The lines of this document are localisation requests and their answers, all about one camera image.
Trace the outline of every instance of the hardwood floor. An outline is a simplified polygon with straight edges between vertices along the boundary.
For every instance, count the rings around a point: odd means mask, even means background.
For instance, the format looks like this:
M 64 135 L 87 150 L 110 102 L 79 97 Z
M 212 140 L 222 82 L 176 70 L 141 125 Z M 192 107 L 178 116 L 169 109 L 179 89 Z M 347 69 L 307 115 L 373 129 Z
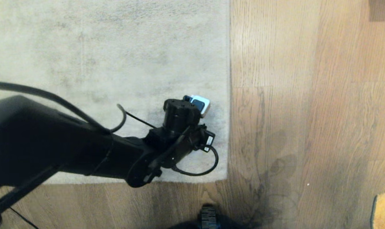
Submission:
M 232 0 L 227 180 L 43 185 L 15 208 L 41 229 L 167 228 L 204 203 L 247 228 L 370 228 L 385 192 L 379 2 Z M 30 227 L 6 213 L 3 228 Z

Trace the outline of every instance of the robotic arm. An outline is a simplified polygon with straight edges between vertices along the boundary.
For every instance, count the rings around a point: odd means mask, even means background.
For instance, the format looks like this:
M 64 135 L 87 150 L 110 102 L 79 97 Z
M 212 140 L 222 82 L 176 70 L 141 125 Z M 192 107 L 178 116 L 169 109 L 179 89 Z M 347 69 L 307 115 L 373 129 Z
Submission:
M 103 128 L 54 94 L 1 82 L 0 89 L 51 98 L 87 121 L 20 95 L 0 100 L 0 187 L 15 187 L 0 199 L 0 213 L 58 171 L 120 178 L 131 187 L 141 187 L 159 177 L 161 168 L 201 176 L 217 166 L 218 155 L 211 146 L 215 134 L 199 125 L 209 109 L 209 100 L 203 97 L 166 100 L 163 126 L 137 138 L 113 134 L 118 128 Z M 123 112 L 122 125 L 126 114 L 130 115 Z M 182 158 L 199 149 L 214 152 L 211 169 L 191 174 L 176 167 Z

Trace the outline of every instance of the yellow mat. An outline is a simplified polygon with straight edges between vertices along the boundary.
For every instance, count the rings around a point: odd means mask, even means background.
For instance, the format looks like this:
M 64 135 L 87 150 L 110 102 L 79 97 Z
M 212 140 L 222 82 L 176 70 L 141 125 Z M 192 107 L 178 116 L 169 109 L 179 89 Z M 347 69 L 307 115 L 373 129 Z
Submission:
M 375 197 L 371 216 L 372 229 L 385 229 L 385 193 Z

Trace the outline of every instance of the carpet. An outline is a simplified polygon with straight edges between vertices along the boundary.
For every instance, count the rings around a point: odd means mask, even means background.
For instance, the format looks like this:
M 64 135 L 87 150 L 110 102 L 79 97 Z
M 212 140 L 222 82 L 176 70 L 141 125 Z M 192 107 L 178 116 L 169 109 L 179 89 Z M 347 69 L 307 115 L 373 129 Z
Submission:
M 107 128 L 121 120 L 117 103 L 160 126 L 166 99 L 207 97 L 211 110 L 201 122 L 217 135 L 218 167 L 202 177 L 163 169 L 155 181 L 201 183 L 227 176 L 228 1 L 1 0 L 0 81 L 58 94 Z M 0 98 L 13 94 L 0 91 Z M 27 97 L 71 114 L 50 101 Z M 128 118 L 117 134 L 144 137 L 148 130 Z M 213 157 L 192 152 L 178 167 L 205 171 Z M 106 182 L 123 180 L 60 172 L 46 184 Z

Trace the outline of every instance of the black wheel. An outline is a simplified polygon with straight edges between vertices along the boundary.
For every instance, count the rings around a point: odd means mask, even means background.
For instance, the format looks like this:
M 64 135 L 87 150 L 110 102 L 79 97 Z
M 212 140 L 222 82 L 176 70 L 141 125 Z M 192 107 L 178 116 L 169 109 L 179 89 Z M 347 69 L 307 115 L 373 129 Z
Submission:
M 204 206 L 200 213 L 201 229 L 220 229 L 217 212 L 212 206 Z

